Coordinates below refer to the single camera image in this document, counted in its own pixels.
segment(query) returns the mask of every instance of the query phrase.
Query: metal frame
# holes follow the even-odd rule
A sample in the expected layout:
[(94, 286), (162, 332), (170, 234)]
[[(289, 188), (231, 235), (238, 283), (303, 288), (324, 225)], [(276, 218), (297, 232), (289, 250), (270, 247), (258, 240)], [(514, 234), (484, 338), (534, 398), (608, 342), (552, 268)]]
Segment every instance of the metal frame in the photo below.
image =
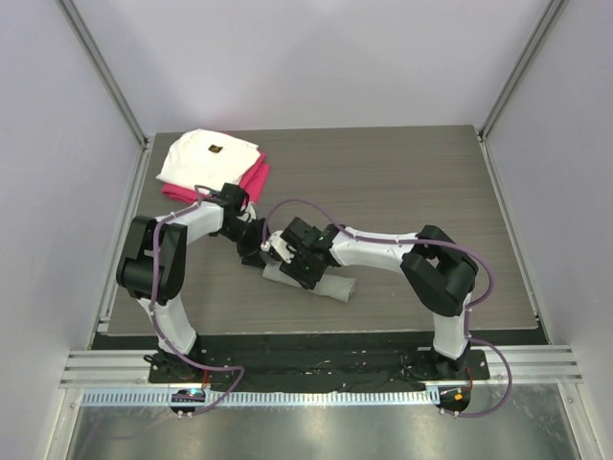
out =
[[(511, 365), (515, 383), (582, 383), (581, 374), (571, 348), (567, 345), (531, 345), (499, 347)], [(505, 368), (488, 347), (483, 350), (488, 360), (490, 380), (474, 383), (502, 384), (507, 382)], [(148, 383), (149, 366), (144, 355), (153, 350), (71, 352), (60, 381), (60, 388), (127, 388), (166, 386)], [(463, 381), (427, 381), (427, 385), (462, 385)]]
[(147, 137), (145, 136), (141, 126), (139, 125), (132, 109), (130, 108), (127, 100), (125, 99), (124, 93), (122, 93), (122, 89), (119, 87), (119, 84), (113, 77), (112, 72), (108, 68), (94, 37), (91, 35), (87, 26), (85, 25), (85, 21), (81, 17), (79, 10), (75, 6), (73, 0), (56, 0), (59, 8), (66, 16), (66, 20), (72, 27), (73, 31), (77, 35), (77, 39), (87, 54), (87, 57), (91, 60), (94, 68), (98, 72), (98, 75), (102, 81), (102, 84), (107, 89), (108, 94), (111, 99), (119, 109), (120, 113), (125, 119), (125, 122), (129, 126), (132, 134), (136, 138), (136, 141), (139, 143), (141, 147), (145, 147), (147, 143)]
[[(491, 157), (491, 154), (489, 153), (489, 142), (487, 139), (484, 140), (480, 136), (477, 137), (479, 141), (479, 147), (481, 148), (481, 152), (486, 162), (486, 167), (488, 168), (491, 185), (494, 189), (496, 199), (498, 200), (498, 206), (500, 207), (503, 221), (505, 222), (505, 226), (507, 227), (507, 232), (509, 233), (509, 239), (511, 240), (511, 246), (515, 254), (515, 259), (517, 259), (517, 264), (519, 265), (519, 272), (521, 273), (524, 285), (526, 286), (526, 291), (528, 292), (530, 304), (533, 308), (534, 315), (536, 316), (536, 321), (541, 321), (543, 311), (541, 310), (541, 307), (538, 302), (538, 295), (536, 294), (536, 290), (534, 288), (532, 277), (530, 275), (530, 270), (528, 269), (528, 264), (526, 262), (526, 259), (524, 259), (524, 251), (522, 250), (522, 244), (520, 244), (519, 239), (517, 238), (517, 233), (515, 232), (515, 228), (513, 226), (513, 219), (511, 217), (511, 212), (509, 211), (509, 207), (507, 206), (507, 202), (505, 200), (505, 194), (503, 193), (502, 185), (500, 183), (498, 170), (496, 168), (493, 158)], [(548, 340), (550, 340), (550, 337), (547, 334), (547, 322), (544, 321), (541, 324), (543, 326), (545, 336)]]
[(581, 388), (582, 385), (572, 383), (558, 384), (559, 394), (562, 397), (581, 457), (584, 460), (600, 460), (604, 458), (604, 455), (586, 410), (588, 404), (581, 396)]
[(65, 460), (77, 424), (83, 390), (71, 388), (63, 391), (63, 400), (57, 414), (56, 427), (47, 450), (47, 460)]
[(145, 181), (145, 175), (147, 174), (147, 166), (149, 158), (151, 157), (151, 149), (153, 149), (153, 143), (155, 142), (155, 136), (148, 139), (147, 144), (141, 156), (139, 157), (134, 175), (132, 177), (132, 185), (125, 199), (124, 213), (122, 214), (122, 220), (119, 232), (113, 242), (114, 252), (111, 264), (106, 272), (106, 278), (104, 282), (104, 288), (102, 290), (102, 298), (98, 307), (98, 321), (94, 326), (89, 339), (89, 345), (91, 346), (96, 336), (96, 332), (105, 333), (108, 330), (108, 323), (110, 321), (111, 312), (113, 311), (113, 305), (115, 302), (115, 295), (117, 294), (117, 283), (115, 283), (115, 267), (119, 263), (119, 259), (122, 255), (122, 241), (127, 235), (129, 224), (136, 214), (138, 208), (138, 202), (141, 199), (141, 192), (143, 191), (143, 182)]
[(566, 6), (568, 0), (550, 0), (549, 5), (545, 8), (545, 11), (541, 15), (536, 27), (530, 38), (528, 39), (528, 43), (524, 47), (524, 50), (521, 53), (521, 56), (515, 66), (509, 78), (505, 82), (498, 99), (494, 103), (493, 108), (489, 112), (489, 115), (486, 119), (486, 123), (483, 128), (480, 130), (479, 135), (483, 138), (487, 138), (491, 131), (493, 130), (496, 122), (498, 121), (498, 117), (503, 112), (512, 94), (515, 92), (517, 85), (521, 82), (522, 78), (526, 74), (526, 71), (530, 67), (530, 65), (534, 61), (534, 57), (538, 53), (538, 50), (542, 46), (545, 38), (551, 31), (551, 29), (556, 24), (557, 19), (559, 18), (562, 10)]
[[(502, 361), (489, 348), (478, 347), (486, 353), (490, 380), (475, 381), (476, 385), (506, 385), (505, 369)], [(583, 405), (579, 390), (582, 377), (577, 361), (569, 346), (507, 346), (500, 347), (511, 366), (514, 384), (551, 384), (557, 383), (564, 400), (566, 412), (575, 434), (579, 451), (584, 459), (602, 459), (589, 417)], [(143, 355), (152, 351), (84, 351), (72, 352), (66, 363), (60, 388), (64, 399), (58, 415), (56, 430), (53, 434), (47, 460), (64, 459), (76, 426), (81, 405), (160, 405), (168, 402), (168, 394), (178, 387), (190, 384), (151, 384), (148, 383), (149, 364)], [(378, 394), (352, 395), (337, 401), (319, 398), (316, 395), (287, 395), (281, 397), (270, 394), (247, 396), (237, 393), (228, 404), (231, 406), (307, 406), (307, 405), (381, 405), (381, 404), (428, 404), (438, 395), (434, 387), (438, 385), (464, 384), (460, 381), (428, 381), (427, 394), (407, 396), (402, 393), (382, 398)]]

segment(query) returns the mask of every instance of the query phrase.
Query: white towel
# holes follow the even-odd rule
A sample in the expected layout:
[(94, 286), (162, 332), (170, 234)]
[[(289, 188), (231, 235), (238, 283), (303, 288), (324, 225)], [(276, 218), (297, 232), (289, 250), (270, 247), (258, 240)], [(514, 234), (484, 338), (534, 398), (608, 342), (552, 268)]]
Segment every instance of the white towel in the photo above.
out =
[(206, 185), (221, 190), (238, 184), (260, 158), (258, 146), (221, 132), (197, 129), (186, 132), (170, 146), (157, 178), (186, 189)]

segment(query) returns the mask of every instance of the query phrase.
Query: black mounting plate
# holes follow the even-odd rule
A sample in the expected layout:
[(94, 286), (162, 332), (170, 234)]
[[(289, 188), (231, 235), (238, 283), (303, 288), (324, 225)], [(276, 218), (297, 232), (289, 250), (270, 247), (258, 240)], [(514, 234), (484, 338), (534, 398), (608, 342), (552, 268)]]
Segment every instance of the black mounting plate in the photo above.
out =
[[(430, 350), (398, 348), (354, 348), (316, 350), (210, 350), (205, 364), (215, 367), (242, 365), (245, 375), (237, 391), (352, 393), (422, 391), (425, 380), (467, 380), (466, 371), (442, 378), (432, 365)], [(488, 380), (485, 353), (468, 352), (468, 368), (473, 380)], [(212, 389), (226, 390), (238, 372), (211, 373)], [(173, 376), (149, 371), (151, 383), (186, 383)]]

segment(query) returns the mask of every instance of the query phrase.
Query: metal floor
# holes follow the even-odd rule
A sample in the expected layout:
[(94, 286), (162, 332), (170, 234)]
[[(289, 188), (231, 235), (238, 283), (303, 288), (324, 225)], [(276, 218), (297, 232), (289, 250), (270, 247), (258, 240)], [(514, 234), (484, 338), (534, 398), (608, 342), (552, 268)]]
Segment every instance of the metal floor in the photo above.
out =
[[(475, 387), (469, 411), (501, 397), (504, 385)], [(69, 460), (580, 459), (557, 385), (516, 385), (508, 403), (480, 419), (455, 420), (432, 405), (217, 409), (169, 419), (163, 407), (84, 407)]]
[[(341, 222), (381, 233), (439, 225), (493, 266), (496, 289), (475, 309), (472, 329), (536, 327), (511, 242), (472, 126), (259, 130), (234, 133), (268, 154), (271, 175), (258, 206), (261, 215), (288, 197), (327, 207)], [(180, 133), (158, 134), (138, 214), (160, 216), (182, 204), (163, 197), (155, 179)], [(281, 228), (294, 216), (323, 228), (305, 206), (282, 208)], [(263, 280), (240, 265), (234, 246), (206, 238), (190, 246), (182, 291), (188, 316), (201, 334), (431, 331), (432, 315), (406, 280), (366, 267), (338, 274), (357, 278), (348, 304)], [(480, 273), (476, 293), (485, 290)], [(143, 310), (120, 289), (109, 334), (152, 334)]]

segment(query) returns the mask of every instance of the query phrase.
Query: pink towel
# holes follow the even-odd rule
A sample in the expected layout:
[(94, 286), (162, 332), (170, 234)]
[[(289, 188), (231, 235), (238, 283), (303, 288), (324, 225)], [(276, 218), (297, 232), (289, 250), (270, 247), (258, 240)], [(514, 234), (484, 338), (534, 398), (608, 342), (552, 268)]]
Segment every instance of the pink towel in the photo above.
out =
[[(261, 151), (260, 158), (240, 179), (239, 186), (249, 194), (249, 200), (258, 202), (261, 197), (261, 192), (266, 184), (266, 179), (270, 174), (270, 165), (264, 164), (266, 154)], [(164, 184), (162, 187), (162, 195), (184, 203), (194, 203), (197, 200), (195, 190), (185, 189), (178, 185)]]

